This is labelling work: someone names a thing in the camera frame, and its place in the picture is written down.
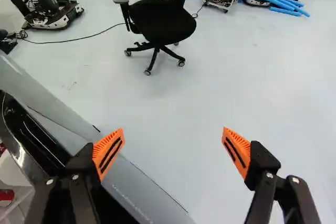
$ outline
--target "chair leg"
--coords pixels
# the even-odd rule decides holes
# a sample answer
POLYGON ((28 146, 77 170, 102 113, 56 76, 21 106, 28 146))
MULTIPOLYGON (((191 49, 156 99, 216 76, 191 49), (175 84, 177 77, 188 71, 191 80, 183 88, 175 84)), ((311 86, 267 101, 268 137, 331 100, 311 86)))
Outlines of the chair leg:
POLYGON ((152 43, 146 43, 146 44, 143 44, 143 45, 139 45, 137 47, 127 48, 126 51, 128 51, 128 52, 139 52, 139 51, 144 51, 144 50, 148 50, 148 49, 151 49, 151 48, 155 48, 155 45, 152 44, 152 43))
POLYGON ((145 75, 147 75, 147 76, 151 75, 151 71, 153 69, 153 66, 154 66, 154 63, 156 61, 156 57, 157 57, 159 51, 160 51, 159 48, 154 49, 154 53, 153 53, 153 56, 152 56, 151 63, 149 64, 148 68, 146 68, 146 70, 143 72, 145 75))
POLYGON ((170 50, 168 47, 163 46, 163 47, 160 47, 160 49, 161 49, 162 51, 164 51, 166 54, 169 54, 171 57, 173 57, 173 58, 175 58, 175 59, 178 59, 178 60, 181 61, 181 62, 185 62, 185 58, 183 58, 182 56, 177 55, 177 54, 174 53, 172 50, 170 50))

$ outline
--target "black office chair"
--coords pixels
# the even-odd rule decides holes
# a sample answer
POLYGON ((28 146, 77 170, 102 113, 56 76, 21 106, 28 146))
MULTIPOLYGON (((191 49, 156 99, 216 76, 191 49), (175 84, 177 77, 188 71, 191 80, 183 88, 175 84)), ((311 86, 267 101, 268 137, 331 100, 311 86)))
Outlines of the black office chair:
POLYGON ((144 51, 154 48, 150 65, 145 75, 151 75, 151 70, 160 50, 178 59, 178 66, 183 67, 185 59, 166 45, 178 43, 188 38, 196 29, 195 19, 183 8, 185 0, 141 0, 129 5, 129 0, 113 0, 120 4, 127 30, 135 34, 142 34, 148 42, 139 44, 135 48, 127 48, 126 56, 133 51, 144 51))

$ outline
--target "screw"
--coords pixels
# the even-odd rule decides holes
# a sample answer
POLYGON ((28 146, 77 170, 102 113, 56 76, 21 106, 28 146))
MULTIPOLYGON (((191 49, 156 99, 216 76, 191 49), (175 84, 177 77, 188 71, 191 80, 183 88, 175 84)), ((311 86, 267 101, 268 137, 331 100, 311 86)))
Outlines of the screw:
POLYGON ((294 178, 294 177, 293 177, 292 180, 293 180, 293 182, 296 183, 296 184, 300 183, 300 180, 299 180, 298 178, 294 178))
POLYGON ((48 180, 48 181, 46 182, 46 184, 49 186, 49 185, 51 185, 53 182, 54 182, 54 180, 53 180, 53 179, 50 179, 50 180, 48 180))
POLYGON ((72 176, 72 180, 76 180, 79 176, 77 174, 72 176))

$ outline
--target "red object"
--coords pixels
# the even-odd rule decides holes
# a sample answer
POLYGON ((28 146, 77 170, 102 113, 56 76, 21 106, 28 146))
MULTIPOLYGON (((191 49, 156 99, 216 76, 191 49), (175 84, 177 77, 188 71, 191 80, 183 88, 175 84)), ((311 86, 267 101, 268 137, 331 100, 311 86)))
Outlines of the red object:
POLYGON ((0 189, 0 206, 7 207, 14 200, 14 191, 11 189, 0 189))

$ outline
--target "black machine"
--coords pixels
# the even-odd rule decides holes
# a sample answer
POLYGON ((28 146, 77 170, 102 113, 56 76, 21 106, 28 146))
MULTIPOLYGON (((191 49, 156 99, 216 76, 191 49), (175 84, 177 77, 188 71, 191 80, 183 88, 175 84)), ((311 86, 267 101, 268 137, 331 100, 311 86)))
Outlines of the black machine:
POLYGON ((0 50, 9 54, 16 45, 16 38, 13 38, 6 30, 0 29, 0 50))
POLYGON ((84 9, 74 0, 11 0, 26 19, 23 28, 64 29, 84 9))

